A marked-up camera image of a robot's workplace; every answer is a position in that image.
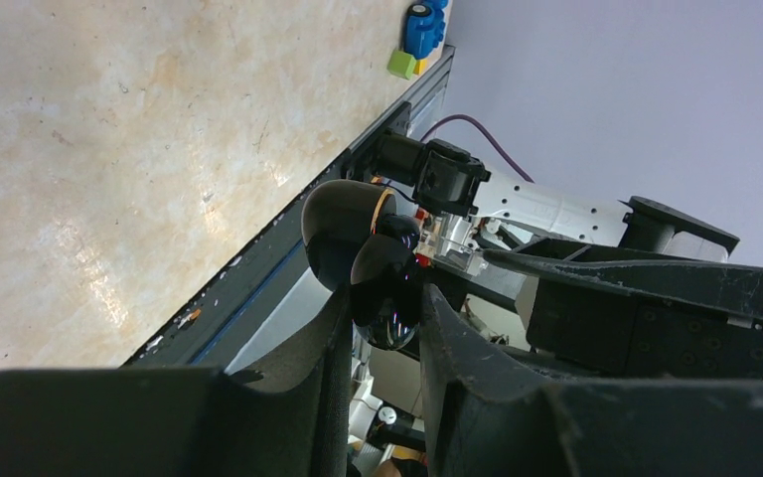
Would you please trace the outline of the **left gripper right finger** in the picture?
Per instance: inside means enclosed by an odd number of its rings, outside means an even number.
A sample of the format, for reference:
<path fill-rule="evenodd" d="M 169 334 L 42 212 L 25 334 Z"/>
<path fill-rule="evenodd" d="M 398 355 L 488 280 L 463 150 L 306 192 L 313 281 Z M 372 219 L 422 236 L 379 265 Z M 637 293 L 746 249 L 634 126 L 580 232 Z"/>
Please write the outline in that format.
<path fill-rule="evenodd" d="M 422 292 L 432 476 L 763 476 L 763 383 L 604 380 L 522 363 Z"/>

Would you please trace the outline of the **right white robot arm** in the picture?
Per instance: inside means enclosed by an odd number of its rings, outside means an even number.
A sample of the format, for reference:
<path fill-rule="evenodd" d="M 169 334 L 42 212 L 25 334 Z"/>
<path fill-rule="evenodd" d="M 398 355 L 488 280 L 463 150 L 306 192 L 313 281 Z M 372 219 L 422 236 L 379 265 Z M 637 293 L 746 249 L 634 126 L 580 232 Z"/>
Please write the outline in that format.
<path fill-rule="evenodd" d="M 370 174 L 411 187 L 429 213 L 532 234 L 482 255 L 533 292 L 534 351 L 607 377 L 763 380 L 763 267 L 729 262 L 735 235 L 646 198 L 493 174 L 440 140 L 386 132 L 369 156 Z"/>

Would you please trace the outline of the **black earbud charging case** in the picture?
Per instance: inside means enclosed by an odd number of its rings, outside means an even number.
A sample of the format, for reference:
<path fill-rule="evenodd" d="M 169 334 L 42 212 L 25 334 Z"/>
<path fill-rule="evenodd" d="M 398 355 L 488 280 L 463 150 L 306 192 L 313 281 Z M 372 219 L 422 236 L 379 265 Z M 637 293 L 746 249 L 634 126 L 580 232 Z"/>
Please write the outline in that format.
<path fill-rule="evenodd" d="M 376 233 L 376 221 L 385 215 L 400 215 L 393 188 L 332 180 L 308 196 L 301 230 L 313 274 L 327 289 L 346 292 L 360 336 L 395 351 L 419 327 L 424 274 L 415 251 Z"/>

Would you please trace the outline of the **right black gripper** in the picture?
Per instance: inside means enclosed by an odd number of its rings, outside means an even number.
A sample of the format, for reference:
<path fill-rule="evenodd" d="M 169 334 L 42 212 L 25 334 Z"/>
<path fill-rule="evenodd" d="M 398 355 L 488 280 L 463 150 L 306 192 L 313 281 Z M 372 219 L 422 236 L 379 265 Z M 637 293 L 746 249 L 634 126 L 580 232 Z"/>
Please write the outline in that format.
<path fill-rule="evenodd" d="M 720 313 L 763 320 L 763 267 L 500 250 L 484 258 L 547 280 L 527 326 L 539 352 L 607 377 L 763 380 L 763 324 L 739 326 Z"/>

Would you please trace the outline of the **black earbud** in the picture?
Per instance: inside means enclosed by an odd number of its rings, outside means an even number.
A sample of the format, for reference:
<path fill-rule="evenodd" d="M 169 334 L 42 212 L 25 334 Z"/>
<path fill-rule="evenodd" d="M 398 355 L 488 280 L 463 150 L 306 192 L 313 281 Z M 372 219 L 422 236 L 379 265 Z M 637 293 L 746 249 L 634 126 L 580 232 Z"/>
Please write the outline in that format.
<path fill-rule="evenodd" d="M 376 233 L 397 239 L 415 251 L 420 242 L 420 225 L 416 218 L 405 215 L 385 215 L 376 221 Z"/>

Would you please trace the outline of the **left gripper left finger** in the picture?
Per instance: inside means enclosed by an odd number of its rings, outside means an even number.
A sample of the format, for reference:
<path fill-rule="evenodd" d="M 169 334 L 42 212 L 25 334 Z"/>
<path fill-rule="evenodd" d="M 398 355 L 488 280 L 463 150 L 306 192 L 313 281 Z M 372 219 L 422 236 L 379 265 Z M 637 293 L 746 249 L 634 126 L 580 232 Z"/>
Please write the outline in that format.
<path fill-rule="evenodd" d="M 342 476 L 345 290 L 234 374 L 196 366 L 0 372 L 0 476 Z"/>

